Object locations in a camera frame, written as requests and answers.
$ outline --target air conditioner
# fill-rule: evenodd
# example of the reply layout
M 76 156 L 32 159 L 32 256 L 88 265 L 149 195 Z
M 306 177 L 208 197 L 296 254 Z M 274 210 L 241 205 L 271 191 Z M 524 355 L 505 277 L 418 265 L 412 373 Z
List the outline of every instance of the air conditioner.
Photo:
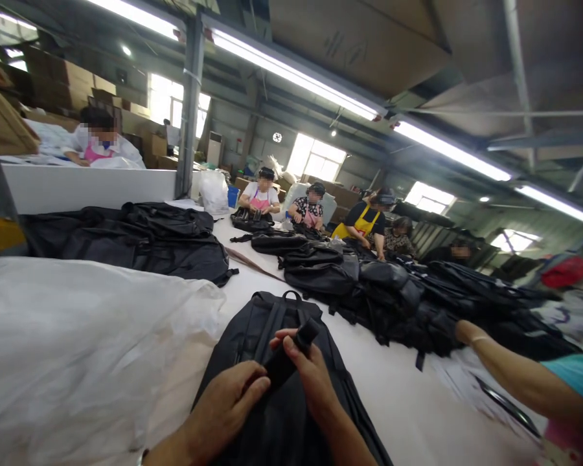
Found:
M 216 167 L 219 166 L 222 160 L 224 146 L 225 142 L 222 135 L 210 131 L 209 142 L 207 143 L 207 163 L 211 163 Z

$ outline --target yellow apron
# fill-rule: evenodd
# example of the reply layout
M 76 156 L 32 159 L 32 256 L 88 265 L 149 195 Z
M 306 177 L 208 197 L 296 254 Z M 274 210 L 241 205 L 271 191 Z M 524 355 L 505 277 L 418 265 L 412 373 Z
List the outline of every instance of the yellow apron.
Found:
M 378 212 L 374 217 L 373 221 L 371 223 L 368 222 L 367 220 L 365 220 L 365 214 L 367 213 L 368 210 L 369 204 L 367 204 L 367 207 L 365 207 L 365 210 L 354 224 L 354 228 L 356 229 L 356 231 L 358 231 L 363 237 L 371 233 L 371 230 L 374 228 L 376 220 L 378 220 L 378 217 L 380 217 L 380 213 Z M 335 231 L 333 231 L 331 238 L 335 238 L 336 236 L 338 236 L 340 239 L 343 239 L 351 235 L 348 233 L 348 230 L 345 228 L 345 225 L 340 223 L 337 226 L 337 228 L 335 228 Z

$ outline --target ceiling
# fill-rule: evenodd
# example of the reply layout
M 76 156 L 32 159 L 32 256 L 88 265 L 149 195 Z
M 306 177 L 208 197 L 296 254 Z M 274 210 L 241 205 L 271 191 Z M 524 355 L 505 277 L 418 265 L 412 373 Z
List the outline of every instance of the ceiling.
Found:
M 485 151 L 493 140 L 527 136 L 521 115 L 493 114 L 523 111 L 513 73 L 509 15 L 500 0 L 139 1 L 174 16 L 193 14 L 195 4 L 201 3 L 372 92 L 392 107 L 393 118 L 400 111 L 431 112 L 416 116 L 473 151 L 513 167 L 524 179 L 583 205 L 583 181 L 574 193 L 566 193 L 583 165 L 583 116 L 532 118 L 533 132 L 525 142 L 531 142 L 531 134 L 547 139 L 559 134 L 570 142 L 539 148 L 533 167 L 527 148 Z M 520 0 L 518 5 L 531 110 L 583 109 L 583 0 Z M 183 64 L 180 44 L 131 23 L 117 28 L 125 20 L 110 13 L 100 15 L 103 10 L 84 0 L 0 0 L 0 8 L 43 27 L 59 49 L 92 47 L 86 32 L 92 28 L 100 31 L 99 36 L 129 38 L 143 54 L 178 69 Z M 110 53 L 101 41 L 96 47 Z M 389 122 L 368 122 L 342 112 L 211 44 L 205 49 L 203 69 L 203 87 L 207 86 L 220 90 L 221 98 L 226 89 L 237 96 L 235 104 L 260 115 L 303 117 L 325 130 L 335 126 L 342 148 L 390 170 L 435 182 L 459 197 L 493 195 L 501 203 L 531 203 L 508 186 L 399 137 Z M 419 164 L 420 157 L 428 163 Z

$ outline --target support column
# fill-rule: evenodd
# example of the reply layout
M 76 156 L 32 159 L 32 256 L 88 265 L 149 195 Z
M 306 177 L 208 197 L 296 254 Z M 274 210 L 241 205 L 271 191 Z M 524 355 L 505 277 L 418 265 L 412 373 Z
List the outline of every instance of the support column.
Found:
M 175 183 L 176 199 L 190 197 L 190 189 L 192 188 L 196 119 L 199 94 L 201 93 L 203 49 L 205 46 L 201 11 L 202 7 L 198 5 L 194 18 L 190 18 L 186 22 L 186 60 L 183 69 L 183 112 L 181 114 L 179 165 Z
M 203 152 L 207 156 L 207 149 L 209 146 L 209 133 L 212 131 L 212 120 L 214 119 L 214 99 L 209 102 L 209 110 L 207 111 L 207 116 L 205 117 L 205 125 L 203 125 L 203 134 L 199 139 L 199 144 L 196 146 L 196 150 Z
M 384 168 L 378 168 L 378 171 L 376 172 L 376 176 L 374 176 L 374 179 L 372 180 L 371 184 L 369 185 L 369 189 L 371 189 L 372 191 L 375 191 L 377 189 L 382 188 L 383 184 L 384 184 L 384 180 L 387 177 L 387 170 L 385 170 Z
M 251 146 L 253 145 L 253 139 L 255 137 L 255 128 L 257 127 L 257 121 L 259 117 L 254 113 L 251 114 L 251 118 L 248 120 L 248 128 L 246 128 L 246 133 L 244 134 L 244 139 L 242 140 L 242 154 L 240 156 L 240 165 L 237 170 L 243 170 L 246 167 L 246 160 L 251 153 Z
M 514 81 L 518 90 L 518 99 L 525 113 L 531 112 L 531 102 L 529 100 L 529 89 L 527 87 L 527 75 L 525 73 L 525 61 L 523 59 L 523 49 L 520 39 L 520 25 L 518 20 L 518 0 L 503 0 L 505 8 L 505 20 L 507 22 L 507 36 L 510 43 L 510 53 L 512 55 L 512 68 L 514 69 Z M 525 133 L 527 137 L 533 137 L 534 128 L 531 116 L 525 115 L 523 119 Z M 530 148 L 529 171 L 535 173 L 538 163 L 538 152 L 536 148 Z

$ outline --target plastic bag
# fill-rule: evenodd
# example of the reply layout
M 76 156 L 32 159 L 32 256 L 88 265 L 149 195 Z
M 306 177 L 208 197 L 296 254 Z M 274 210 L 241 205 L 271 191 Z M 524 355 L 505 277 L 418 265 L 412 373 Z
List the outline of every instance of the plastic bag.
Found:
M 229 215 L 228 188 L 225 175 L 214 170 L 201 172 L 203 207 L 212 216 Z
M 289 184 L 294 184 L 298 181 L 292 172 L 283 172 L 282 178 Z
M 279 179 L 283 176 L 283 167 L 279 164 L 274 155 L 268 155 L 262 166 L 271 168 L 274 172 L 274 179 Z
M 556 326 L 563 334 L 577 341 L 583 340 L 583 291 L 571 290 L 564 293 L 563 301 L 546 301 L 537 312 L 547 324 Z
M 218 340 L 224 300 L 205 280 L 0 258 L 0 465 L 144 448 L 176 354 Z
M 249 155 L 246 159 L 246 167 L 244 167 L 244 174 L 247 176 L 255 176 L 261 167 L 261 159 Z

